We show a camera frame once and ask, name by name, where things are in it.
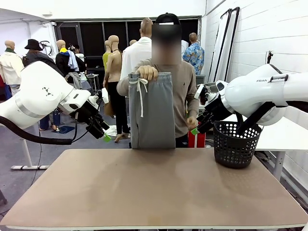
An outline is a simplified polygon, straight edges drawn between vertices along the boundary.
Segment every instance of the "black basket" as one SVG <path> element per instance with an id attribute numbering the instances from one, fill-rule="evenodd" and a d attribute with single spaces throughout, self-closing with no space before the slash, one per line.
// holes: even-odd
<path id="1" fill-rule="evenodd" d="M 237 122 L 214 122 L 214 155 L 216 162 L 231 168 L 247 167 L 255 153 L 262 129 L 254 124 L 243 135 L 236 135 Z"/>

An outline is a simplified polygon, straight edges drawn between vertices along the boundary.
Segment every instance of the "gray sweatpants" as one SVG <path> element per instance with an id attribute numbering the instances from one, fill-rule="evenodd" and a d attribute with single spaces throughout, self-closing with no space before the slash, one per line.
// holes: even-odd
<path id="1" fill-rule="evenodd" d="M 175 148 L 171 73 L 158 73 L 157 81 L 149 83 L 139 77 L 140 74 L 128 76 L 132 148 Z"/>

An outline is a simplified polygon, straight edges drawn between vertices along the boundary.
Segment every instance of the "beige tabletop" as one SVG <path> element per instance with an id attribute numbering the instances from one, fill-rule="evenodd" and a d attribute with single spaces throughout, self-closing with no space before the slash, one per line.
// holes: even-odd
<path id="1" fill-rule="evenodd" d="M 66 150 L 8 212 L 17 229 L 265 229 L 308 216 L 254 158 L 217 164 L 213 149 Z"/>

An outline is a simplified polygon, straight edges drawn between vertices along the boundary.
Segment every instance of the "white drawstring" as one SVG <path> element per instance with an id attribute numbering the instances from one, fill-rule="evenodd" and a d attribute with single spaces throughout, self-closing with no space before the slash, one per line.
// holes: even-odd
<path id="1" fill-rule="evenodd" d="M 140 94 L 140 104 L 141 104 L 141 117 L 143 117 L 143 100 L 142 100 L 142 93 L 141 93 L 141 87 L 140 83 L 144 85 L 145 92 L 147 93 L 148 90 L 146 88 L 146 85 L 148 84 L 148 81 L 144 78 L 139 78 L 137 81 L 130 81 L 130 84 L 137 84 L 137 91 L 139 91 Z"/>

